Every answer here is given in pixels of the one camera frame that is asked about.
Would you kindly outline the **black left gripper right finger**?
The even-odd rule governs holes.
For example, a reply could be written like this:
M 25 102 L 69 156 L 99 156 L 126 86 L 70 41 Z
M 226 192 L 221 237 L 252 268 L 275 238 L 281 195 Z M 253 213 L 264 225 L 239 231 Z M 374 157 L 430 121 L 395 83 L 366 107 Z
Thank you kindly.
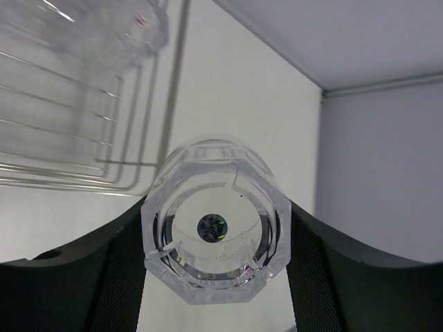
M 287 275 L 298 331 L 442 330 L 442 263 L 373 248 L 295 203 Z

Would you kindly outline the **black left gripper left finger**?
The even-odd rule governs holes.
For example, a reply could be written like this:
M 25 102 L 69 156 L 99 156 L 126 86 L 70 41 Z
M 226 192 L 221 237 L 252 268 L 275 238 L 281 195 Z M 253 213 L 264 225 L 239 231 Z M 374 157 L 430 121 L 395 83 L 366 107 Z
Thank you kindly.
M 139 200 L 34 259 L 1 264 L 2 331 L 136 331 L 146 269 Z

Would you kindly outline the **clear faceted plastic cup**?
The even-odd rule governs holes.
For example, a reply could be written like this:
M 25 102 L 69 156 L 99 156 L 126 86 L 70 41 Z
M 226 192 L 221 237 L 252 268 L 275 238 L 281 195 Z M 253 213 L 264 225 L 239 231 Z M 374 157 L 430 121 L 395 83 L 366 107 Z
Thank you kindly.
M 231 136 L 179 145 L 141 225 L 146 269 L 193 305 L 249 302 L 291 256 L 290 200 L 264 160 Z
M 107 71 L 156 56 L 169 20 L 160 1 L 2 1 L 1 32 Z

